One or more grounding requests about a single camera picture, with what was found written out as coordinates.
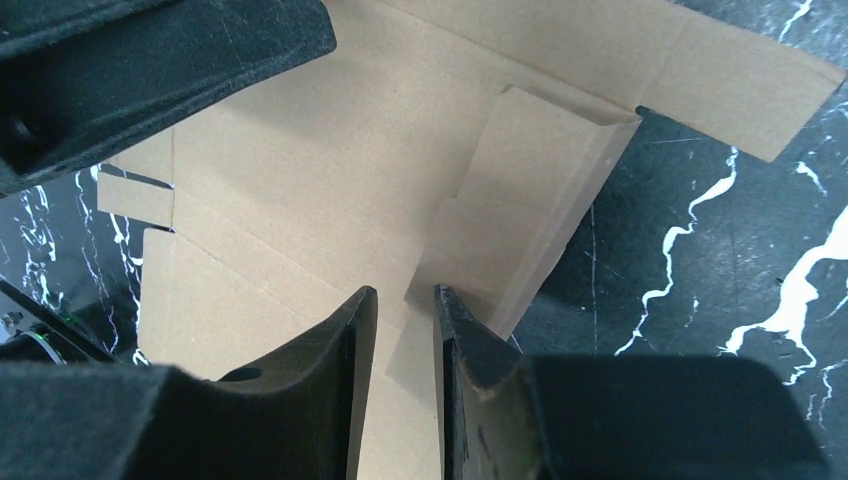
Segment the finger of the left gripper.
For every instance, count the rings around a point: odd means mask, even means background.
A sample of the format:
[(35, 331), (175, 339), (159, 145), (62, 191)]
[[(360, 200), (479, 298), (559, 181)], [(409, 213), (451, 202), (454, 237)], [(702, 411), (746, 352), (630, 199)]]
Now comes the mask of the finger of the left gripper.
[(336, 45), (319, 1), (5, 1), (1, 193), (100, 163)]

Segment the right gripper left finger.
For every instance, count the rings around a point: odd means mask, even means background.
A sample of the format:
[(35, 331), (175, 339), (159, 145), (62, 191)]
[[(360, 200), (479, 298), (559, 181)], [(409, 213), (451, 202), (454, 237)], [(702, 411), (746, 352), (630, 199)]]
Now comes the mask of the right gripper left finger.
[(328, 318), (211, 381), (174, 366), (1, 346), (5, 479), (353, 479), (377, 326), (364, 286)]

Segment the brown cardboard box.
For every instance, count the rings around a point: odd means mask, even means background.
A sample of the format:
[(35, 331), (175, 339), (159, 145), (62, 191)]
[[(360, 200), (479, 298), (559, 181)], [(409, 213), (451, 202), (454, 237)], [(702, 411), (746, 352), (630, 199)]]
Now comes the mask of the brown cardboard box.
[(217, 379), (363, 285), (359, 475), (440, 473), (432, 285), (496, 332), (553, 270), (647, 107), (773, 160), (846, 80), (669, 1), (331, 1), (336, 49), (117, 155), (149, 223), (138, 344)]

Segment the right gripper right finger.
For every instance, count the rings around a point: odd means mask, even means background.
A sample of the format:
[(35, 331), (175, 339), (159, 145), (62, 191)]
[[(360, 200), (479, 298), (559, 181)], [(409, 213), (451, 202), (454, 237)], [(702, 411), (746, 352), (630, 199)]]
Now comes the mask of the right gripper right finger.
[(738, 357), (523, 354), (434, 289), (446, 479), (828, 479), (791, 394)]

